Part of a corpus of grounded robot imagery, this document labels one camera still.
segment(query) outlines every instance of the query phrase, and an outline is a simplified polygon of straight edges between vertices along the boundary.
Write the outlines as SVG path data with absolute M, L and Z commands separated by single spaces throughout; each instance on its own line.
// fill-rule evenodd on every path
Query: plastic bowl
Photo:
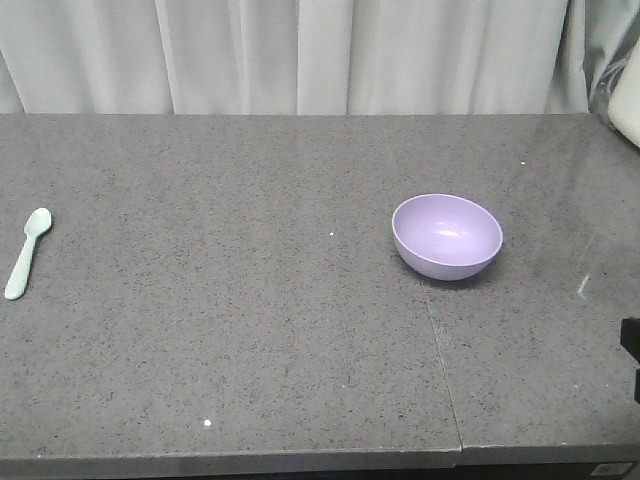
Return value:
M 502 246 L 498 221 L 480 205 L 453 195 L 406 200 L 391 219 L 396 248 L 407 264 L 437 280 L 462 280 L 491 263 Z

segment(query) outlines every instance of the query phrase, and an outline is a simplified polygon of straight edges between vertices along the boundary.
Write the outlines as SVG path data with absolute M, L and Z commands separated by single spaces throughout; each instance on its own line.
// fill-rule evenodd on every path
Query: plastic spoon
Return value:
M 24 226 L 24 233 L 27 235 L 27 239 L 4 289 L 4 296 L 8 300 L 16 300 L 24 293 L 29 279 L 31 258 L 33 257 L 33 248 L 36 246 L 36 240 L 49 228 L 51 228 L 51 212 L 46 208 L 37 209 L 27 220 Z

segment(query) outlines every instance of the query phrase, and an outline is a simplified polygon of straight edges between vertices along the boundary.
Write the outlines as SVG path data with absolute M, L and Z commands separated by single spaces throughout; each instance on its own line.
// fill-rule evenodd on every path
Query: bowl rim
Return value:
M 400 211 L 400 209 L 402 207 L 404 207 L 404 205 L 406 205 L 409 202 L 413 202 L 419 198 L 422 197 L 449 197 L 449 198 L 453 198 L 456 200 L 460 200 L 462 202 L 468 203 L 473 205 L 475 208 L 480 209 L 482 212 L 484 212 L 485 215 L 487 215 L 494 223 L 494 225 L 496 226 L 497 230 L 498 230 L 498 246 L 494 249 L 494 251 L 491 253 L 491 255 L 487 256 L 486 258 L 484 258 L 483 260 L 479 261 L 479 262 L 474 262 L 474 263 L 444 263 L 444 262 L 439 262 L 438 260 L 433 260 L 429 257 L 425 257 L 424 255 L 420 255 L 419 253 L 417 253 L 416 251 L 412 250 L 411 248 L 409 248 L 407 246 L 406 243 L 404 243 L 402 241 L 402 239 L 400 238 L 400 235 L 398 235 L 398 232 L 396 231 L 396 215 L 398 214 L 398 212 Z M 398 205 L 396 207 L 396 209 L 393 212 L 393 215 L 391 216 L 391 229 L 393 230 L 393 236 L 395 237 L 396 241 L 400 242 L 400 244 L 409 252 L 411 252 L 413 255 L 415 255 L 416 257 L 422 259 L 422 260 L 426 260 L 427 262 L 431 262 L 434 263 L 436 265 L 441 265 L 443 267 L 473 267 L 476 265 L 481 265 L 485 262 L 489 262 L 491 261 L 500 251 L 500 249 L 502 248 L 502 242 L 504 241 L 504 235 L 502 233 L 502 227 L 500 226 L 500 223 L 498 222 L 498 220 L 496 219 L 496 217 L 493 216 L 493 214 L 487 210 L 486 208 L 484 208 L 482 205 L 478 205 L 476 202 L 472 202 L 471 200 L 468 200 L 466 198 L 463 197 L 458 197 L 457 195 L 451 195 L 448 193 L 425 193 L 423 195 L 416 195 L 415 197 L 411 197 L 406 199 L 404 202 L 402 202 L 400 205 Z

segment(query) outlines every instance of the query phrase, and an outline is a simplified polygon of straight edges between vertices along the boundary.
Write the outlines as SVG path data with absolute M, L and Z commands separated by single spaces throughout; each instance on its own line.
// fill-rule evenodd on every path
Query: black object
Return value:
M 255 475 L 183 477 L 179 480 L 620 480 L 624 473 L 606 473 L 606 466 L 620 463 L 549 463 L 534 465 L 478 465 L 436 468 L 433 470 L 366 470 L 352 472 L 306 472 Z
M 640 363 L 640 318 L 625 318 L 620 329 L 620 345 Z M 633 396 L 640 403 L 640 369 L 636 370 L 636 390 Z

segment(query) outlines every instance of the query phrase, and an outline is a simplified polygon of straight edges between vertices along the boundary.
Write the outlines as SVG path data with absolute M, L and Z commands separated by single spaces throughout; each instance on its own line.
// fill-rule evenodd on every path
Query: spoon handle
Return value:
M 7 286 L 4 289 L 4 296 L 8 300 L 16 300 L 24 293 L 29 279 L 29 270 L 31 270 L 31 258 L 33 257 L 33 247 L 36 245 L 36 237 L 27 235 L 24 241 L 22 251 L 13 267 Z

